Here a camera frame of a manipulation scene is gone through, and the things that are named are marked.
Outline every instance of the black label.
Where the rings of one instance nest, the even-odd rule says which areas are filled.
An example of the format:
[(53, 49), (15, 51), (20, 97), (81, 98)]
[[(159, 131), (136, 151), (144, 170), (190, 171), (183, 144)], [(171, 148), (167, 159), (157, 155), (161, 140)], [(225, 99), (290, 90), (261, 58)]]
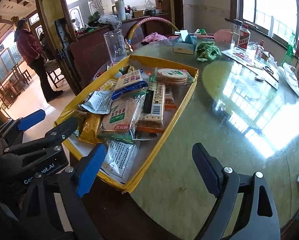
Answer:
[(153, 90), (147, 90), (145, 102), (143, 106), (143, 113), (144, 114), (150, 114), (152, 111), (152, 103), (153, 103), (153, 97), (154, 97), (154, 91)]

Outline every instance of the green towel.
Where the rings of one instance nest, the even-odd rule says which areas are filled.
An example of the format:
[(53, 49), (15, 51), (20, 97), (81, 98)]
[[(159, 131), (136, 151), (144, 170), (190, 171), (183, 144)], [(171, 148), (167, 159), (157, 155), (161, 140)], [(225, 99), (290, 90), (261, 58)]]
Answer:
[(205, 62), (205, 61), (212, 61), (217, 56), (221, 55), (221, 52), (217, 46), (215, 46), (215, 42), (213, 41), (203, 41), (197, 47), (197, 61)]

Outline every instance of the round table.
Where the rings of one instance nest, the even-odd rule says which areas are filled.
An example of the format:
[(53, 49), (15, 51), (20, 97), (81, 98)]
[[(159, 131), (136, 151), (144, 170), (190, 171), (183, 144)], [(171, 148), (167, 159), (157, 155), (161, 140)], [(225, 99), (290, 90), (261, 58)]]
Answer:
[[(197, 86), (131, 196), (165, 229), (181, 239), (193, 239), (216, 200), (192, 159), (192, 147), (200, 142), (223, 166), (241, 174), (264, 174), (283, 227), (299, 208), (299, 97), (282, 77), (278, 90), (260, 83), (255, 96), (253, 86), (237, 83), (238, 77), (254, 81), (256, 75), (249, 69), (223, 54), (202, 63), (195, 55), (174, 53), (171, 45), (171, 40), (154, 42), (133, 54), (198, 68)], [(216, 45), (220, 51), (230, 48), (223, 42)], [(246, 96), (249, 92), (254, 99)], [(235, 225), (240, 195), (224, 236)]]

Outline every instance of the window sill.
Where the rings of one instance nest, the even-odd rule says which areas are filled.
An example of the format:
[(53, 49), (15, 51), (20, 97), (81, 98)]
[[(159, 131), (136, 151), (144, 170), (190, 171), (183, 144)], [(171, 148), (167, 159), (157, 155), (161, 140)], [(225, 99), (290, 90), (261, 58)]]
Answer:
[[(231, 19), (227, 19), (227, 18), (224, 18), (224, 19), (225, 19), (226, 21), (228, 21), (228, 22), (234, 23), (234, 21), (231, 20)], [(255, 29), (255, 28), (249, 28), (249, 30), (251, 30), (251, 31), (253, 31), (253, 32), (256, 32), (256, 33), (258, 33), (258, 34), (264, 36), (265, 38), (269, 39), (270, 41), (273, 41), (274, 43), (276, 43), (277, 45), (279, 45), (279, 46), (282, 47), (283, 49), (288, 50), (288, 48), (285, 47), (282, 43), (280, 43), (280, 42), (278, 42), (277, 40), (271, 38), (271, 37), (268, 36), (266, 33), (263, 33), (263, 32), (261, 32), (261, 31)]]

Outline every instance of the green plant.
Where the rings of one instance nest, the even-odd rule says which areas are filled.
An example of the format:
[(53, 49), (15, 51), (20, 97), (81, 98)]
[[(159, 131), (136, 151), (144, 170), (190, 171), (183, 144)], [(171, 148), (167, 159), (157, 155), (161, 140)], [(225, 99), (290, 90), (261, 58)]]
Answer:
[(88, 17), (88, 21), (89, 22), (96, 22), (99, 19), (100, 19), (99, 12), (95, 12), (93, 15), (91, 15), (90, 17)]

